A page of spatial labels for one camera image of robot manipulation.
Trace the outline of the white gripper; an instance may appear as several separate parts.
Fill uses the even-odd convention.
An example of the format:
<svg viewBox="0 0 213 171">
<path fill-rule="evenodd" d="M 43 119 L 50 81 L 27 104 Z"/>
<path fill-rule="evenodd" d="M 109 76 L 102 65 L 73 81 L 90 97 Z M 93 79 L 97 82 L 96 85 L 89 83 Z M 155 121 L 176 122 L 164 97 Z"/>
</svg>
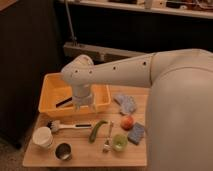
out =
<svg viewBox="0 0 213 171">
<path fill-rule="evenodd" d="M 72 99 L 75 111 L 80 110 L 80 105 L 88 105 L 93 112 L 97 112 L 94 95 L 89 84 L 73 86 Z"/>
</svg>

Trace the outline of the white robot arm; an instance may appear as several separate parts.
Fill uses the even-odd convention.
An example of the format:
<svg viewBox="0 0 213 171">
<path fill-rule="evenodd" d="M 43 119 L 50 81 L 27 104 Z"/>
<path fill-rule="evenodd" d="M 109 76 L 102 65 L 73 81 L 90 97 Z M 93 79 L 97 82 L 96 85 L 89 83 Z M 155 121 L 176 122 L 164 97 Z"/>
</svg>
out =
<svg viewBox="0 0 213 171">
<path fill-rule="evenodd" d="M 213 52 L 182 49 L 95 65 L 80 55 L 63 67 L 73 103 L 91 103 L 92 84 L 144 87 L 147 171 L 213 171 Z"/>
</svg>

